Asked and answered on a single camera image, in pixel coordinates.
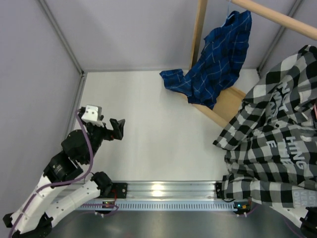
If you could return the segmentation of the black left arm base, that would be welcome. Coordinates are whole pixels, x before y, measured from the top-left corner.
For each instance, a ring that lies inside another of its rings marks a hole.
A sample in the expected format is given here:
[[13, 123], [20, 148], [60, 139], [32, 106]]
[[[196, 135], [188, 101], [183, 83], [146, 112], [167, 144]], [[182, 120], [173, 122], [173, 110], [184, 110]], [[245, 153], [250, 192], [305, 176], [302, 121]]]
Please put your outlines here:
[[112, 186], [108, 186], [105, 191], [101, 191], [99, 198], [108, 199], [125, 199], [128, 191], [128, 183], [114, 182]]

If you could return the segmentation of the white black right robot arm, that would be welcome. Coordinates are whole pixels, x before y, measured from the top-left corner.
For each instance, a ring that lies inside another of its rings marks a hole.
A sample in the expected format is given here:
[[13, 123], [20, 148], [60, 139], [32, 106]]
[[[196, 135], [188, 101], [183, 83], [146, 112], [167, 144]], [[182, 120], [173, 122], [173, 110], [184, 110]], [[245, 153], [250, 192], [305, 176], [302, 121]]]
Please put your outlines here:
[[316, 237], [316, 129], [280, 122], [259, 128], [227, 126], [214, 144], [226, 151], [228, 170], [216, 184], [219, 199], [268, 206], [303, 236]]

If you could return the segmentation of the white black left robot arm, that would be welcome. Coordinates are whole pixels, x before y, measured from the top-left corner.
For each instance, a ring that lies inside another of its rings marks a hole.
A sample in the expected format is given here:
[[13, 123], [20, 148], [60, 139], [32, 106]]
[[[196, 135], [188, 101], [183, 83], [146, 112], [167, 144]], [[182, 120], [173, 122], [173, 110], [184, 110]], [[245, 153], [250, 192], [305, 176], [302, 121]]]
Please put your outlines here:
[[62, 151], [51, 158], [28, 200], [14, 213], [4, 215], [11, 238], [44, 238], [61, 219], [94, 198], [126, 198], [127, 184], [113, 182], [106, 173], [95, 172], [79, 189], [59, 201], [55, 198], [80, 181], [83, 165], [91, 166], [104, 140], [121, 140], [125, 120], [110, 119], [112, 129], [80, 120], [81, 129], [69, 133]]

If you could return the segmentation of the black white checkered shirt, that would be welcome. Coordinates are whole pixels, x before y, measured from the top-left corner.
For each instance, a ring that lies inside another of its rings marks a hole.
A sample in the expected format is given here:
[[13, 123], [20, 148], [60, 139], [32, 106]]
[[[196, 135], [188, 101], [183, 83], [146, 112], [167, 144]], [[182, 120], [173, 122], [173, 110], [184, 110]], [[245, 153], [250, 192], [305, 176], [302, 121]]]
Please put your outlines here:
[[222, 199], [317, 204], [317, 49], [306, 45], [248, 92], [214, 145], [226, 151]]

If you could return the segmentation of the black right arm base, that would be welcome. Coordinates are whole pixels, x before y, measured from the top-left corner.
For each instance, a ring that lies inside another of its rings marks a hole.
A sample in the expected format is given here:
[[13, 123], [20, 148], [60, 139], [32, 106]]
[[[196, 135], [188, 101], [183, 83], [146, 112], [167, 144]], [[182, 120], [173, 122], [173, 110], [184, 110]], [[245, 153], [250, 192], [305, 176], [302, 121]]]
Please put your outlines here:
[[222, 191], [222, 184], [220, 182], [215, 183], [215, 191], [216, 191], [216, 197], [218, 199], [221, 199], [222, 201], [227, 202], [227, 203], [235, 201], [235, 199], [224, 198], [223, 191]]

